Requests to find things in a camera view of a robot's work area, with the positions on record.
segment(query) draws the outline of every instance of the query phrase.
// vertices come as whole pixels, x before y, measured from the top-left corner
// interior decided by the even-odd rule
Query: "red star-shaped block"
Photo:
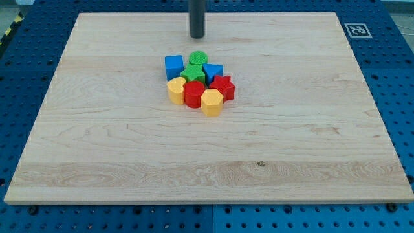
[[[235,86],[231,81],[231,76],[214,76],[214,81],[210,84],[210,89],[217,89],[223,95],[223,102],[234,99]]]

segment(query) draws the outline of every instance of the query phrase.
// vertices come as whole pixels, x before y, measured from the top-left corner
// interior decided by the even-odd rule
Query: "red block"
[[[217,89],[223,95],[223,102],[234,99],[235,86],[231,81],[231,76],[214,76],[214,81],[210,84],[210,89]]]
[[[201,106],[201,95],[205,90],[202,82],[191,81],[184,84],[184,102],[190,108],[199,108]]]

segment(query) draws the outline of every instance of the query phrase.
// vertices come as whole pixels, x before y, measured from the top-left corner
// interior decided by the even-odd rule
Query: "black cylindrical rod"
[[[206,0],[188,0],[190,19],[190,35],[192,38],[202,38],[205,31]]]

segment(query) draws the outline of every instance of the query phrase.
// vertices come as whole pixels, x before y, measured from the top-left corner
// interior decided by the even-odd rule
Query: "blue block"
[[[184,61],[181,55],[166,56],[165,58],[167,81],[179,77],[184,70]]]
[[[214,76],[223,75],[223,66],[222,65],[213,65],[213,64],[204,64],[202,65],[202,70],[206,73],[206,84],[210,85],[214,81]]]

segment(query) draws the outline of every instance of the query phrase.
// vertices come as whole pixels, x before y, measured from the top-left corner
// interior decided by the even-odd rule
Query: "blue pegboard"
[[[414,55],[378,0],[209,0],[209,12],[336,12],[397,154],[414,180]],[[185,12],[179,0],[36,1],[0,60],[3,199],[79,12]],[[409,205],[8,206],[0,232],[414,232]]]

